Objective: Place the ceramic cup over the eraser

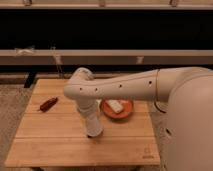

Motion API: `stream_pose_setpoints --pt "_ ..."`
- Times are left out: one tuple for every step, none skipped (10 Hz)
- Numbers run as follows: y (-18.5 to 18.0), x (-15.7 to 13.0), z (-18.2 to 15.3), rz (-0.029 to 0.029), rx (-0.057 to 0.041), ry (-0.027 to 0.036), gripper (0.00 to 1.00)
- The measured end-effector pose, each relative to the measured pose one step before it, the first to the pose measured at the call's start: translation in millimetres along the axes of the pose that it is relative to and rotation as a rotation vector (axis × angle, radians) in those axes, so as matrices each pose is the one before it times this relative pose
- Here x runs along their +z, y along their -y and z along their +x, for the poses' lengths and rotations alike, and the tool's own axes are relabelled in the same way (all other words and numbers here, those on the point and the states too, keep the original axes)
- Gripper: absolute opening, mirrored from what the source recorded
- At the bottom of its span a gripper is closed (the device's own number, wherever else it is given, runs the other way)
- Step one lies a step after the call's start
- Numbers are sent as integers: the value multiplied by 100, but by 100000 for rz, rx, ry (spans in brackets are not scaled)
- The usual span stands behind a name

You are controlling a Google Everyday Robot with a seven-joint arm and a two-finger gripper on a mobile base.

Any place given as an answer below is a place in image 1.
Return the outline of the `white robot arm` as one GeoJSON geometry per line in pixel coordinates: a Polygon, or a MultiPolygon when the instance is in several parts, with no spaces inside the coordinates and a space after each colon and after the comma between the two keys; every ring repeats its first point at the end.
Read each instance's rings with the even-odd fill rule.
{"type": "Polygon", "coordinates": [[[76,102],[90,137],[103,132],[95,113],[99,99],[167,103],[165,171],[213,171],[213,70],[168,68],[96,80],[89,69],[79,68],[64,95],[76,102]]]}

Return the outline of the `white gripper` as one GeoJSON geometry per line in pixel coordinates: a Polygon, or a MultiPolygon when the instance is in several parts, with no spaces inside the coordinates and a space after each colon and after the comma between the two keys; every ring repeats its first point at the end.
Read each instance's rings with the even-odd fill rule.
{"type": "Polygon", "coordinates": [[[92,99],[83,99],[76,101],[77,110],[81,115],[91,115],[94,114],[97,110],[98,103],[96,100],[92,99]]]}

